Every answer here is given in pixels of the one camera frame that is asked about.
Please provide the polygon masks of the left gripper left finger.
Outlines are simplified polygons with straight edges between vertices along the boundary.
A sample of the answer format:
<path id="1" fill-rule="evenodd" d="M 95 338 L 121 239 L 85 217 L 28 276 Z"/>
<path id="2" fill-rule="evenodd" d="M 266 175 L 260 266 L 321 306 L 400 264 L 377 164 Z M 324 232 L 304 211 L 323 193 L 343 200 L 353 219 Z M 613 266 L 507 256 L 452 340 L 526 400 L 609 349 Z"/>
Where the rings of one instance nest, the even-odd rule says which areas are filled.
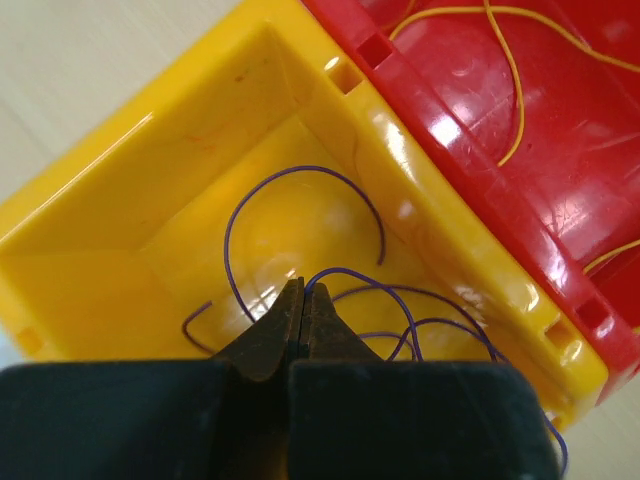
<path id="1" fill-rule="evenodd" d="M 285 371 L 304 303 L 207 359 L 22 364 L 1 373 L 5 479 L 281 479 Z"/>

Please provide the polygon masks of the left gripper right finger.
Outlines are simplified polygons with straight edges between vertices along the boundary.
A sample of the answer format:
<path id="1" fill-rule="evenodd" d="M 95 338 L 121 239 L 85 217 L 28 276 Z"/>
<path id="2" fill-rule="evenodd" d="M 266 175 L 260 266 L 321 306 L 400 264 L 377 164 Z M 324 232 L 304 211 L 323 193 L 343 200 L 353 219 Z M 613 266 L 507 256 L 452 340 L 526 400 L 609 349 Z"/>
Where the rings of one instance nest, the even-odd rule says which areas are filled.
<path id="1" fill-rule="evenodd" d="M 537 395 L 513 366 L 310 354 L 288 374 L 292 479 L 556 479 Z"/>

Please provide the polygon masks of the yellow plastic bin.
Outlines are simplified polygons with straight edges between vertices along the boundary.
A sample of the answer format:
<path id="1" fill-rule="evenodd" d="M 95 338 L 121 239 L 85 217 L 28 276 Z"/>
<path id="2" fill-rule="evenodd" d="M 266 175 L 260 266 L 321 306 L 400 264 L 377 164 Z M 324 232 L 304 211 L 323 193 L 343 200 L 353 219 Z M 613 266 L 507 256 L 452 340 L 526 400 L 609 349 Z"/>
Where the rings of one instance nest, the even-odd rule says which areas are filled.
<path id="1" fill-rule="evenodd" d="M 472 314 L 556 427 L 609 380 L 297 1 L 246 1 L 1 208 L 1 323 L 28 358 L 194 358 L 320 274 L 380 355 Z"/>

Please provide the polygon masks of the red plastic bin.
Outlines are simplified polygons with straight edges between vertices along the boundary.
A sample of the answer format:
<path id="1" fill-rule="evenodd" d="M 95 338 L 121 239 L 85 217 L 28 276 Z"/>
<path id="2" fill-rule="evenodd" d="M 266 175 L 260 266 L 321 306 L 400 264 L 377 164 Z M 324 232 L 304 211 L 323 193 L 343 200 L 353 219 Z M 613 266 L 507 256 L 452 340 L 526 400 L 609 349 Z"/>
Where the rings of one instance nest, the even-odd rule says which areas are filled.
<path id="1" fill-rule="evenodd" d="M 311 1 L 600 355 L 639 368 L 639 5 Z"/>

